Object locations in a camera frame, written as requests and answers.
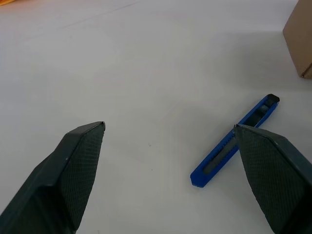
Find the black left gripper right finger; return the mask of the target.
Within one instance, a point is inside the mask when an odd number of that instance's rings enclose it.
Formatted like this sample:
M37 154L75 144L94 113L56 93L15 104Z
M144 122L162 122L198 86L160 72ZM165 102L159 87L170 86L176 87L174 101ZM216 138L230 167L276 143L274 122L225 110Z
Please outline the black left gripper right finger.
M312 232L312 165L285 137L237 124L248 183L275 234Z

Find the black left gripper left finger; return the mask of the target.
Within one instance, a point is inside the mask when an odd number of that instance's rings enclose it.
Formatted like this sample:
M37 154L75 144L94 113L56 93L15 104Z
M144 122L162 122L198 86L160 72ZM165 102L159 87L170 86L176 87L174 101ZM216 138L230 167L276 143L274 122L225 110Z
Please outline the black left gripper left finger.
M74 234L95 181L105 123L79 126L38 164L0 215L2 234Z

